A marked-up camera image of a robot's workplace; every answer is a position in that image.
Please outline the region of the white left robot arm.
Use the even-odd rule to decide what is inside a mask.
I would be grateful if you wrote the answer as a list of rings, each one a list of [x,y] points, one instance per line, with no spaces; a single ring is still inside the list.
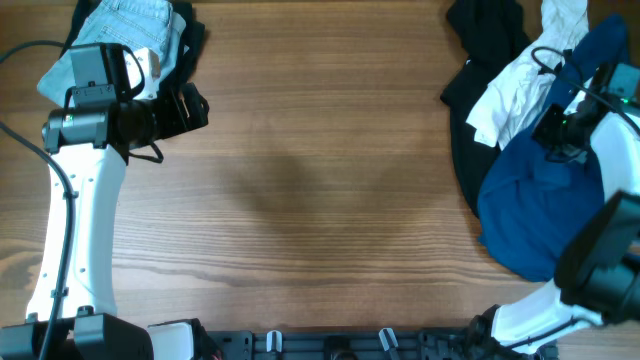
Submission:
[[[197,319],[142,328],[118,318],[112,280],[119,192],[135,149],[202,128],[209,105],[192,83],[155,100],[112,86],[71,89],[52,111],[39,155],[51,199],[40,278],[22,325],[1,330],[4,359],[219,359]]]

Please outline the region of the dark blue polo shirt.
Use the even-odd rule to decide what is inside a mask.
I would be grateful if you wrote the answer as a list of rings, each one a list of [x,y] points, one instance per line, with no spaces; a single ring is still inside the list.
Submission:
[[[628,29],[613,14],[591,30],[572,52],[571,64],[553,80],[543,105],[567,107],[573,83],[591,78],[599,65],[629,61]],[[553,278],[565,247],[604,204],[599,162],[550,162],[526,128],[509,142],[486,175],[477,209],[479,242],[491,257],[531,282]]]

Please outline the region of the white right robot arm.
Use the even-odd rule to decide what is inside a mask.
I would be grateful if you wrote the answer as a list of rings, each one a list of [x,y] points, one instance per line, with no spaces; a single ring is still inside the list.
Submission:
[[[595,153],[604,206],[562,253],[554,278],[522,300],[477,317],[464,349],[475,359],[550,359],[575,331],[639,318],[639,69],[603,64],[580,103],[553,105],[533,138],[562,160]]]

